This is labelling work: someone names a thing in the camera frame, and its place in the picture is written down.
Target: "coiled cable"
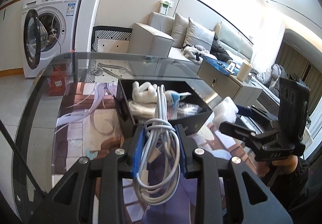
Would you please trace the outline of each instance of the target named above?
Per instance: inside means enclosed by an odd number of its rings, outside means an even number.
[[[160,205],[172,198],[175,193],[180,177],[180,146],[179,138],[175,133],[175,129],[167,120],[167,105],[164,85],[157,87],[157,107],[154,118],[149,119],[144,124],[147,142],[143,148],[139,171],[136,179],[133,180],[136,194],[143,202],[149,205]],[[157,148],[157,144],[161,143],[165,152],[165,169],[163,179],[156,185],[147,185],[142,181],[142,173],[147,169],[147,163]],[[151,197],[166,187],[165,192],[158,197]]]

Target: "black box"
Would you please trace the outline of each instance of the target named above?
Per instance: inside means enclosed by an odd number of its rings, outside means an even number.
[[[138,121],[134,119],[128,106],[128,101],[132,99],[132,85],[134,81],[138,81],[139,84],[142,85],[147,80],[119,80],[116,98],[114,98],[115,108],[118,113],[120,126],[125,139],[133,137],[138,125]],[[165,90],[175,90],[179,93],[190,92],[192,95],[187,96],[183,101],[186,103],[197,104],[202,107],[202,111],[197,115],[169,120],[173,127],[177,124],[182,124],[186,135],[198,132],[213,112],[185,81],[149,80],[149,82],[157,84],[158,86],[163,84]]]

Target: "blue and white plush toy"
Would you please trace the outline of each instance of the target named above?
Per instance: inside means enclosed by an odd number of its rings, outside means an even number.
[[[174,90],[165,91],[167,106],[178,105],[179,101],[186,96],[191,95],[189,92],[178,93]],[[139,104],[157,103],[157,85],[150,82],[144,82],[141,86],[135,81],[133,83],[132,99]]]

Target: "baseboard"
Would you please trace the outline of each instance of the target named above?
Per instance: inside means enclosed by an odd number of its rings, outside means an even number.
[[[6,77],[6,76],[23,75],[23,74],[24,74],[23,68],[6,69],[4,71],[0,71],[0,78]]]

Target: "puffer jacket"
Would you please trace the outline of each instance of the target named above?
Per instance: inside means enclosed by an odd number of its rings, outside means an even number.
[[[218,60],[227,62],[228,60],[233,60],[227,53],[225,49],[223,49],[217,42],[218,38],[215,35],[213,44],[211,45],[210,54],[214,55]]]
[[[280,78],[287,79],[287,74],[281,65],[274,64],[272,70],[258,73],[256,78],[265,85],[275,96],[279,96]]]

